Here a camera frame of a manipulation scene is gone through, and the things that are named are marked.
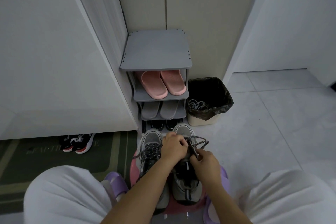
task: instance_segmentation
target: door mat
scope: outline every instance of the door mat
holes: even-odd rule
[[[58,137],[0,141],[0,214],[23,211],[23,197],[32,180],[52,167],[88,169],[99,181],[119,172],[130,187],[129,168],[137,149],[137,132],[97,133],[85,154],[63,152]]]

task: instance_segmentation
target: person's left hand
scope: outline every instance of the person's left hand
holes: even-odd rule
[[[188,144],[184,137],[175,132],[169,132],[162,140],[161,159],[174,166],[186,156],[187,150]]]

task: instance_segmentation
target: gray sneaker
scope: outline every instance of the gray sneaker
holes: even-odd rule
[[[162,134],[155,128],[149,129],[141,138],[136,151],[136,166],[140,170],[140,180],[148,170],[160,159]],[[169,188],[166,183],[153,215],[163,213],[169,203]]]
[[[181,205],[195,205],[202,195],[202,184],[197,179],[195,170],[190,163],[190,156],[197,147],[195,133],[186,123],[177,124],[173,131],[186,138],[189,149],[186,157],[180,160],[173,169],[172,194]]]

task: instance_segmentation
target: gray shoe rack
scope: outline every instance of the gray shoe rack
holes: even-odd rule
[[[134,92],[133,99],[139,104],[140,115],[145,102],[179,100],[173,119],[185,118],[186,99],[189,97],[188,72],[192,65],[186,33],[183,30],[141,30],[130,33],[120,69],[128,73]],[[156,100],[148,95],[134,75],[136,71],[163,70],[180,70],[187,88],[186,92],[179,96],[168,92],[165,98]],[[160,116],[162,104],[160,103],[157,115],[151,120],[162,120]]]

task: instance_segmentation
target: hand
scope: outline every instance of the hand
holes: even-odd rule
[[[169,132],[162,140],[161,159],[168,161],[174,167],[186,156],[187,150],[188,144],[184,137],[175,132]]]
[[[195,169],[197,178],[207,189],[214,185],[221,186],[221,165],[211,151],[196,149],[200,161],[192,155],[190,162]]]

